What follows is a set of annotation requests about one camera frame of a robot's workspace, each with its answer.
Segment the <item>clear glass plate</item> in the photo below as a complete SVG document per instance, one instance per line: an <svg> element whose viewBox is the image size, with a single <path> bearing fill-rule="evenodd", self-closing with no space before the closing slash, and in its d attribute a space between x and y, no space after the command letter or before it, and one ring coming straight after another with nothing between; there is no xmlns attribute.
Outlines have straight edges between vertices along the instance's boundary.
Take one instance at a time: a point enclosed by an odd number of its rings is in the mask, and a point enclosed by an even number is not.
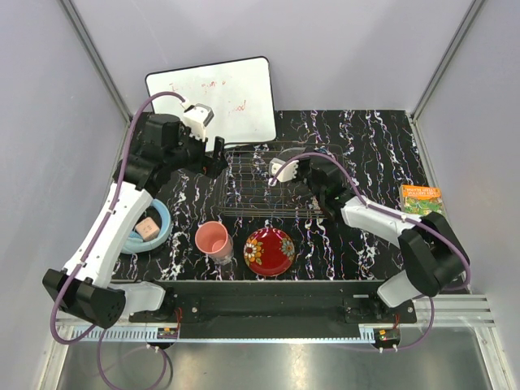
<svg viewBox="0 0 520 390"><path fill-rule="evenodd" d="M289 159L294 158L300 154L306 153L306 149L304 147L291 147L282 150L277 154L277 158L286 163Z"/></svg>

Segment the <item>red floral plate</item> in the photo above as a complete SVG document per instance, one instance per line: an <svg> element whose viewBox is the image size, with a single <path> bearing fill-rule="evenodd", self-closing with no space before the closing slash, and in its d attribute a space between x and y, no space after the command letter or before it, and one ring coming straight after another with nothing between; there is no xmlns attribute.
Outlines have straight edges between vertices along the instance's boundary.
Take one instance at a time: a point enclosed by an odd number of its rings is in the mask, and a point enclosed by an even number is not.
<svg viewBox="0 0 520 390"><path fill-rule="evenodd" d="M255 274L274 277L292 266L296 246L286 232L274 227L264 227L247 238L243 257L248 268Z"/></svg>

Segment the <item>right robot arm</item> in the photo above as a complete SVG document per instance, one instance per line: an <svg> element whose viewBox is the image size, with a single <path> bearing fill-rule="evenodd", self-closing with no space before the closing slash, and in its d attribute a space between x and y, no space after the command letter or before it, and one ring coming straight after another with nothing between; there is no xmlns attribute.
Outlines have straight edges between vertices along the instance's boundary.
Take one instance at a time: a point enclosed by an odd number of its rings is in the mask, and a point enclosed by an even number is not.
<svg viewBox="0 0 520 390"><path fill-rule="evenodd" d="M470 282L470 260L438 212L427 215L395 210L362 196L346 170L332 157L306 152L297 160L296 178L305 181L330 220L377 236L401 251L403 270L384 281L369 301L373 319L387 322L398 306L418 296L453 290L460 275Z"/></svg>

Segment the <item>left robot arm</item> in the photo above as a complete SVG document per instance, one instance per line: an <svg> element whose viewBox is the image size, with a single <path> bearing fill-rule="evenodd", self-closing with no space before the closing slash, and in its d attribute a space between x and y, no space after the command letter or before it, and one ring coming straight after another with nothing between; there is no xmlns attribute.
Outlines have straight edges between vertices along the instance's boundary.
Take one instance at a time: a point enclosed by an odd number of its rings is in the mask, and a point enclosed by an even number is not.
<svg viewBox="0 0 520 390"><path fill-rule="evenodd" d="M175 302L156 282L111 285L116 260L138 219L151 206L173 172L186 169L217 178L227 167L224 140L217 136L206 152L206 130L214 115L203 106L182 117L145 112L114 173L105 206L79 249L59 270L49 269L42 284L62 311L108 329L120 318L147 311L159 322L175 313Z"/></svg>

